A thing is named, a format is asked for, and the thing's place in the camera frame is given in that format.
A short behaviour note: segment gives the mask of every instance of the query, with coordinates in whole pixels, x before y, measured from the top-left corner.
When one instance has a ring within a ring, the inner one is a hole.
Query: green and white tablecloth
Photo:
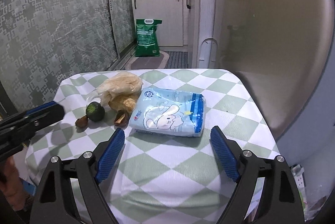
[[[218,125],[227,138],[237,141],[259,157],[278,155],[276,143],[256,104],[240,80],[226,70],[134,70],[143,87],[159,87],[204,95],[207,104],[201,138],[168,137],[125,130],[126,142],[118,164],[100,185],[113,214],[123,224],[215,223],[223,212],[235,183],[228,179],[213,155],[210,130]],[[93,151],[115,131],[116,112],[107,110],[99,123],[85,131],[74,126],[85,115],[88,98],[96,87],[118,72],[74,75],[62,81],[55,101],[66,110],[64,119],[37,133],[26,155],[31,179],[38,184],[54,155],[62,160]],[[72,180],[78,210],[89,216],[77,180]],[[249,212],[257,206],[259,179]]]

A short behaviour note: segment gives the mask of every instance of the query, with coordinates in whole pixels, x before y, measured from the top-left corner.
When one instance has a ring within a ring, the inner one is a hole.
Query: frying pan handle
[[[190,3],[189,3],[189,0],[186,0],[186,6],[188,9],[191,9],[191,6],[190,6]]]

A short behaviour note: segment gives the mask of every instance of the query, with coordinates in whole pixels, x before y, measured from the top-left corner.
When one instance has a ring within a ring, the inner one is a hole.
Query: person's arm
[[[29,194],[23,189],[13,156],[0,163],[0,190],[14,211],[23,209]]]

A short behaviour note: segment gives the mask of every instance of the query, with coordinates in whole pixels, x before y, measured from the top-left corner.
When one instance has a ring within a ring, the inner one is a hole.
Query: green bag
[[[135,57],[156,57],[160,55],[156,29],[162,20],[136,19],[137,48]]]

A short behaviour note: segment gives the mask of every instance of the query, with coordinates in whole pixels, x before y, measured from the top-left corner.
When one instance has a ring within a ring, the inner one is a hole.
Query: dark green avocado
[[[86,107],[86,116],[93,122],[99,122],[104,117],[104,108],[98,102],[91,102]]]

